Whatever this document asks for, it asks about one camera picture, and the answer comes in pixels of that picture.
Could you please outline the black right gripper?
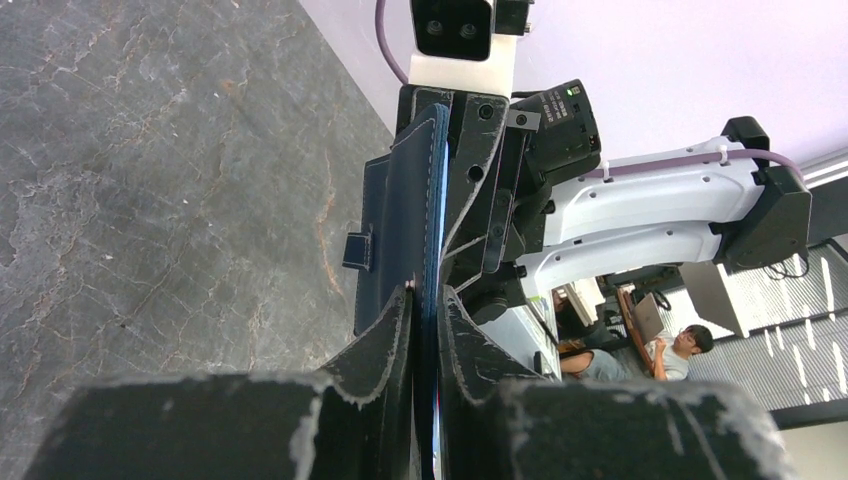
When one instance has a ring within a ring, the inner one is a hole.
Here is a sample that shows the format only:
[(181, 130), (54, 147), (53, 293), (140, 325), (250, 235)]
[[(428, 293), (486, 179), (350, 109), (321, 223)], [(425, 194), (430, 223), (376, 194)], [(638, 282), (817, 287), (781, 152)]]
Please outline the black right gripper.
[(399, 90), (396, 139), (431, 105), (448, 110), (448, 190), (442, 260), (444, 283), (478, 324), (524, 302), (506, 259), (526, 143), (538, 131), (537, 107), (507, 98), (429, 86)]

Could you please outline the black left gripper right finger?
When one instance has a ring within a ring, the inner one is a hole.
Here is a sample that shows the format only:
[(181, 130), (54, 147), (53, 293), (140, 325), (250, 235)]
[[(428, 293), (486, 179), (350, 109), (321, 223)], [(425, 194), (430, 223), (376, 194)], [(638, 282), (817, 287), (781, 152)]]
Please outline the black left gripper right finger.
[(438, 315), (446, 479), (794, 479), (771, 416), (715, 382), (556, 381), (514, 360), (450, 287)]

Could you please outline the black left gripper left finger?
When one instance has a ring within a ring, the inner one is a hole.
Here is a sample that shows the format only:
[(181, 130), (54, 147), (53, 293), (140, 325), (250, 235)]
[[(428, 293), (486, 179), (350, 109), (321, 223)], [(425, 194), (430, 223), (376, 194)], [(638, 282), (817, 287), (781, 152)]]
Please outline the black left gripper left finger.
[(79, 388), (29, 479), (410, 479), (413, 295), (317, 370)]

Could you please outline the blue card holder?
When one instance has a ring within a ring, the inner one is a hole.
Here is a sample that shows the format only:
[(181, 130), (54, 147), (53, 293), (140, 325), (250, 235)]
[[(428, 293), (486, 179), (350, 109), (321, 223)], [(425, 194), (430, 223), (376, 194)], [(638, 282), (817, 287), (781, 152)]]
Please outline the blue card holder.
[(356, 319), (372, 323), (339, 375), (360, 416), (359, 479), (432, 475), (411, 460), (433, 439), (448, 123), (446, 106), (426, 107), (387, 158), (366, 165), (374, 221), (349, 236), (345, 262), (360, 274)]

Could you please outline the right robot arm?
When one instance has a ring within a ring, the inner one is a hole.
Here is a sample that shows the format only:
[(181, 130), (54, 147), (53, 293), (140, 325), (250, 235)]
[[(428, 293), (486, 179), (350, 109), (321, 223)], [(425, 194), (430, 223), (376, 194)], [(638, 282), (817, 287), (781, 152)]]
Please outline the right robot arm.
[(751, 117), (686, 149), (603, 164), (577, 80), (511, 99), (405, 86), (398, 126), (434, 104), (459, 163), (447, 282), (478, 324), (578, 280), (660, 264), (749, 270), (807, 252), (811, 193)]

